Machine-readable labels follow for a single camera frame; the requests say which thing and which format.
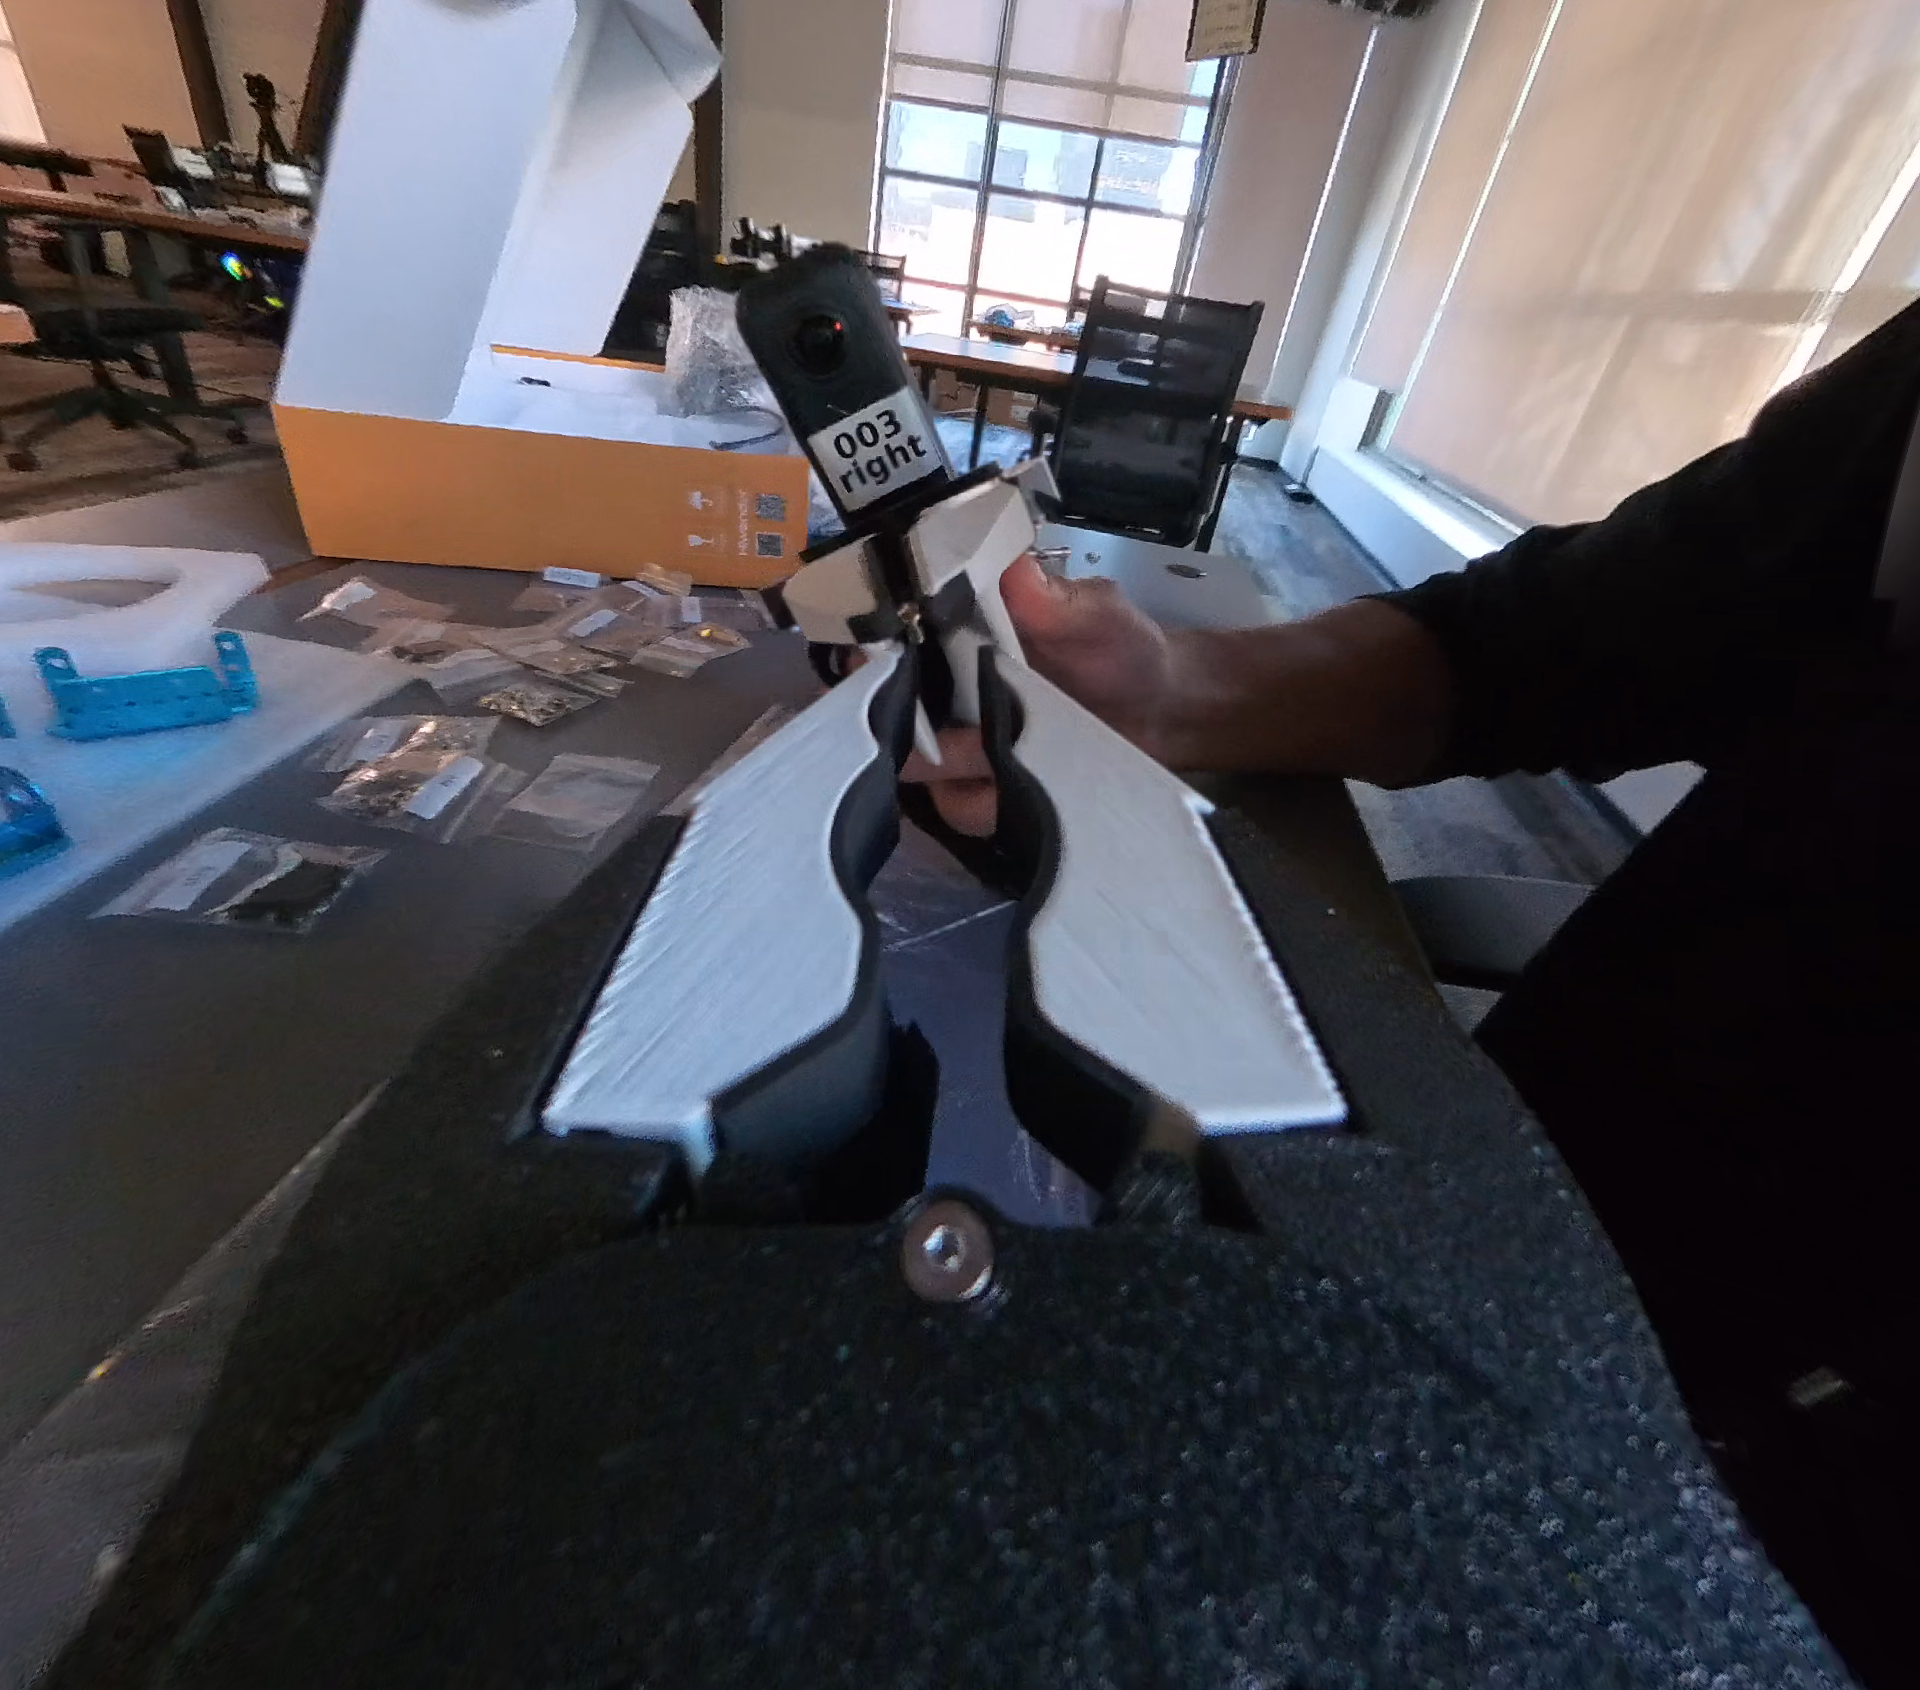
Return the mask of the long wooden office desk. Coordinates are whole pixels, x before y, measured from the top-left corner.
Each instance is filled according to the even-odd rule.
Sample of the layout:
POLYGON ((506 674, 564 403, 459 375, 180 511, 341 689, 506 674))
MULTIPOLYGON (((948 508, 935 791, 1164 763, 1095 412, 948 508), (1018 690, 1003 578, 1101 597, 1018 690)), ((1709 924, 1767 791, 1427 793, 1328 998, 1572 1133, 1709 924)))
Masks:
POLYGON ((291 260, 306 253, 306 233, 293 223, 173 205, 128 164, 11 136, 2 142, 2 214, 7 220, 113 232, 122 237, 165 237, 208 253, 291 260))

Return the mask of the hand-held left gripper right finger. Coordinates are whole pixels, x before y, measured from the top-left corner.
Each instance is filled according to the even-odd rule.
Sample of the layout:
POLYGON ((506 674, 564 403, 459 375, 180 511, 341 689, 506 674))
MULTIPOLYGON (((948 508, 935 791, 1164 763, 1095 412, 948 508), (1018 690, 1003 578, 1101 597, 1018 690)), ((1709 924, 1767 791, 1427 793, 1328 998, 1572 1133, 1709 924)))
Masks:
POLYGON ((1212 803, 982 654, 996 845, 1019 884, 1005 1090, 1038 1139, 1226 1139, 1347 1121, 1212 838, 1212 803))

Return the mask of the person's right forearm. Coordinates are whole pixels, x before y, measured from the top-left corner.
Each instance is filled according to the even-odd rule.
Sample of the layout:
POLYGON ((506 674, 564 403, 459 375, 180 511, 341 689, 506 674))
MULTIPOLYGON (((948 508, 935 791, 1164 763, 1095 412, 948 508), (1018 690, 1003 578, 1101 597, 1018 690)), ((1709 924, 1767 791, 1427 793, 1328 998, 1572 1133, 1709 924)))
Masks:
POLYGON ((1916 430, 1918 317, 1777 395, 1604 521, 1305 624, 1178 638, 1164 748, 1212 772, 1718 770, 1890 684, 1876 597, 1916 430))

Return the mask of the white foam sheet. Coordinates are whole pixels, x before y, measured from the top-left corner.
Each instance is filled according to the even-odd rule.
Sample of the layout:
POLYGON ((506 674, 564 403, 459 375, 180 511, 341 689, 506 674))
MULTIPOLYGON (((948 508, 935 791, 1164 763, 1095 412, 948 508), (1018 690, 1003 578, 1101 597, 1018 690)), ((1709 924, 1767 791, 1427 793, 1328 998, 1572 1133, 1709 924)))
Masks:
POLYGON ((260 706, 225 724, 103 743, 48 731, 48 698, 24 698, 2 765, 44 791, 70 848, 2 882, 2 926, 33 914, 182 821, 220 803, 320 734, 392 694, 398 666, 356 650, 243 632, 260 706))

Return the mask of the white wall heater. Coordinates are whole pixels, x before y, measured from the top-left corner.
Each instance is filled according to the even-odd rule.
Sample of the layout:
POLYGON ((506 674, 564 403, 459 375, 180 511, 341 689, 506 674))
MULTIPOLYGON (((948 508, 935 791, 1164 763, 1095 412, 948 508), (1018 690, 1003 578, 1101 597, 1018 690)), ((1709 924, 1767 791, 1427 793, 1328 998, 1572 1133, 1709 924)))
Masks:
POLYGON ((1400 587, 1452 573, 1516 535, 1512 524, 1487 518, 1374 448, 1317 448, 1309 489, 1380 573, 1400 587))

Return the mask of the person's black clothed body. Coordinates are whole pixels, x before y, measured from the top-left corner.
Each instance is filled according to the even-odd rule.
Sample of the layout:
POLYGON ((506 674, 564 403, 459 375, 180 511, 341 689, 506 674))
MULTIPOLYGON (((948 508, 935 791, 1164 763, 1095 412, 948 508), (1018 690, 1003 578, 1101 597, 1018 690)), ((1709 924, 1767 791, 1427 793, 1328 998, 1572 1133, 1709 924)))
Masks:
POLYGON ((1481 1031, 1869 1686, 1918 1682, 1916 761, 1916 650, 1791 694, 1481 1031))

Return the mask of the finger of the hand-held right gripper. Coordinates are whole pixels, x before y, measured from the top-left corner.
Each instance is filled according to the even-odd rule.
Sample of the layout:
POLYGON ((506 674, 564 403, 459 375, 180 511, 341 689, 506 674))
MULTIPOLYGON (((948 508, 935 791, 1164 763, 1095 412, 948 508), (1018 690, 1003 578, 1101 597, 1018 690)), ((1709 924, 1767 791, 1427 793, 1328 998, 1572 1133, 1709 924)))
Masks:
POLYGON ((982 469, 949 485, 905 526, 907 586, 921 615, 966 615, 996 599, 1005 567, 1030 552, 1054 503, 1049 466, 982 469))
POLYGON ((780 586, 786 626, 806 644, 879 644, 905 635, 900 601, 874 542, 839 542, 780 586))

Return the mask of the blue metal U bracket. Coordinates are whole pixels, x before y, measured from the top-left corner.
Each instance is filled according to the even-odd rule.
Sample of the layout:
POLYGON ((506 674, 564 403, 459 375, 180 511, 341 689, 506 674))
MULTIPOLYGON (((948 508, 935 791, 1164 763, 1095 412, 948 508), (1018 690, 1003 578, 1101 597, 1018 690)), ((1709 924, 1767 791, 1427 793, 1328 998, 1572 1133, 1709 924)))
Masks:
POLYGON ((0 770, 2 785, 2 882, 72 850, 72 838, 50 796, 13 766, 0 770))

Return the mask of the black mesh office chair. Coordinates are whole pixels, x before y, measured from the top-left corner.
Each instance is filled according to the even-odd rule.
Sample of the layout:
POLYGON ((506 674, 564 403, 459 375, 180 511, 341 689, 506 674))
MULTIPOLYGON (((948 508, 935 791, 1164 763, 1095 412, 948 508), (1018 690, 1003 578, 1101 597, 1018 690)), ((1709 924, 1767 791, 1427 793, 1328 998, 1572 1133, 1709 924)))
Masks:
POLYGON ((1095 281, 1047 448, 1054 518, 1209 550, 1262 313, 1262 302, 1095 281))

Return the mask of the orange white cardboard box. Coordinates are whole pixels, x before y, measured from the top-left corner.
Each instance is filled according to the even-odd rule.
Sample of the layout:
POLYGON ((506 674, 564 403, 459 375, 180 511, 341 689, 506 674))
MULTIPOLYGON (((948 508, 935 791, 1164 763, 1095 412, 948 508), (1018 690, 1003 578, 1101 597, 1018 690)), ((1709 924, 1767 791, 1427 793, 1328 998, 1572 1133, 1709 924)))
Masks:
POLYGON ((791 573, 805 460, 603 357, 714 75, 691 0, 364 0, 273 401, 314 552, 791 573))

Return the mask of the person's right hand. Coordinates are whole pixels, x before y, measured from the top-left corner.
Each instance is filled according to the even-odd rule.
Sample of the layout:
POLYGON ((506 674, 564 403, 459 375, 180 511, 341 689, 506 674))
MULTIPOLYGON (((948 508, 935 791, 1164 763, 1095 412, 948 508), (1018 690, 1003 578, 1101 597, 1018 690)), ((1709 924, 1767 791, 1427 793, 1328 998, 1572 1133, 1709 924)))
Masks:
MULTIPOLYGON (((1027 661, 1157 763, 1177 766, 1162 728, 1178 699, 1175 638, 1111 580, 1059 578, 1022 557, 1000 578, 1000 599, 1027 661)), ((929 796, 937 819, 966 838, 993 838, 996 783, 982 736, 971 727, 939 736, 940 757, 907 757, 903 785, 929 796)))

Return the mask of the dark grey desk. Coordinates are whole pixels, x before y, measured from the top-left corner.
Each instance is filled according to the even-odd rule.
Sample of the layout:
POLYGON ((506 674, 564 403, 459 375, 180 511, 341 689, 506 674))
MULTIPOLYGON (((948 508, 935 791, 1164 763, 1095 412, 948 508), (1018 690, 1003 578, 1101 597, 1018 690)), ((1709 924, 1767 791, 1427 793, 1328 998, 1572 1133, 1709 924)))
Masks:
MULTIPOLYGON (((1068 529, 1068 573, 1108 576, 1162 624, 1280 622, 1390 587, 1276 481, 1235 474, 1209 567, 1068 529)), ((654 810, 763 708, 812 694, 802 645, 758 637, 700 676, 638 676, 558 745, 656 763, 654 810)), ((4 936, 4 1455, 614 848, 385 838, 314 799, 301 754, 4 936), (310 935, 96 916, 211 827, 388 859, 310 935)))

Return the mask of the large grid window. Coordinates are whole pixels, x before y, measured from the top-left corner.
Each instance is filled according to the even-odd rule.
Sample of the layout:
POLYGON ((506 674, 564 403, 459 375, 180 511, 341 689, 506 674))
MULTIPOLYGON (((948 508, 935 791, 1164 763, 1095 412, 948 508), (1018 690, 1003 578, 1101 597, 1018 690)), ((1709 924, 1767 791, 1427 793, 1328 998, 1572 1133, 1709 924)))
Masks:
POLYGON ((1061 328, 1187 274, 1224 67, 1191 0, 892 0, 871 246, 919 335, 1061 328))

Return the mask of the beige roller blinds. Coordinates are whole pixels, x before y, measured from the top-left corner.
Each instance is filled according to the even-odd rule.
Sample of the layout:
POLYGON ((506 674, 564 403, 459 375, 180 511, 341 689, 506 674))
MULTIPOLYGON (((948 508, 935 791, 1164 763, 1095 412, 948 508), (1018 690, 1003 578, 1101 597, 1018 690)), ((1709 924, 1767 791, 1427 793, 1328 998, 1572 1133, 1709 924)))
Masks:
POLYGON ((1916 0, 1479 0, 1350 380, 1487 521, 1596 521, 1916 298, 1916 0))

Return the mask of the black swivel office chair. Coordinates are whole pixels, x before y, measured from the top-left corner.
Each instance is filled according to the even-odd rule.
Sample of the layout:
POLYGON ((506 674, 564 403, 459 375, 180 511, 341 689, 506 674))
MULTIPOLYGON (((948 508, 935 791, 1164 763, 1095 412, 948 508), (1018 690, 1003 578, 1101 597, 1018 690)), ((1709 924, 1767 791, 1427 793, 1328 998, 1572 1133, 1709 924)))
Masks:
POLYGON ((204 464, 201 448, 180 424, 183 415, 211 420, 232 447, 252 447, 246 412, 207 401, 183 349, 182 337, 204 331, 204 317, 168 295, 133 306, 101 298, 87 274, 82 226, 76 220, 59 220, 59 232, 75 300, 22 308, 29 322, 22 354, 82 366, 87 380, 4 408, 7 469, 38 470, 41 447, 87 420, 103 420, 123 433, 157 433, 176 453, 180 469, 204 464))

